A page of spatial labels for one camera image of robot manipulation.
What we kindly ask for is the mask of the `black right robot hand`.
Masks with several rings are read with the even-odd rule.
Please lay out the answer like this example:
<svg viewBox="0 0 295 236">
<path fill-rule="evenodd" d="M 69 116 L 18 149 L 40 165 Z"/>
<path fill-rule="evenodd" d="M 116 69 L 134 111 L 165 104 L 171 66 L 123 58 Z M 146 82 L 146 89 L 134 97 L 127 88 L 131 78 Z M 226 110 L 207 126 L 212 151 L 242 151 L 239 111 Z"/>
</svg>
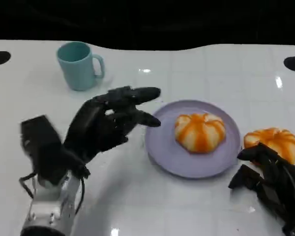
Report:
<svg viewBox="0 0 295 236">
<path fill-rule="evenodd" d="M 243 149 L 237 157 L 256 163 L 263 173 L 241 165 L 228 187 L 256 192 L 261 203 L 284 221 L 284 235 L 295 236 L 295 165 L 262 143 Z"/>
</svg>

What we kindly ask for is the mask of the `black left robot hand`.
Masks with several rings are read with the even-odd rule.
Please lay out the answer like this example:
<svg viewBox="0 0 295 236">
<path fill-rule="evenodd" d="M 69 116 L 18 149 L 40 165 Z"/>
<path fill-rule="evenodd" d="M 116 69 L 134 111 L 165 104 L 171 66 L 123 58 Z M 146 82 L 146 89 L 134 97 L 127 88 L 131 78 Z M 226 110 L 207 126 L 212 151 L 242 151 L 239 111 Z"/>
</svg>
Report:
<svg viewBox="0 0 295 236">
<path fill-rule="evenodd" d="M 155 87 L 126 86 L 87 100 L 69 126 L 65 148 L 88 163 L 98 153 L 126 143 L 136 125 L 159 127 L 159 119 L 137 106 L 157 99 L 160 94 L 161 90 Z"/>
</svg>

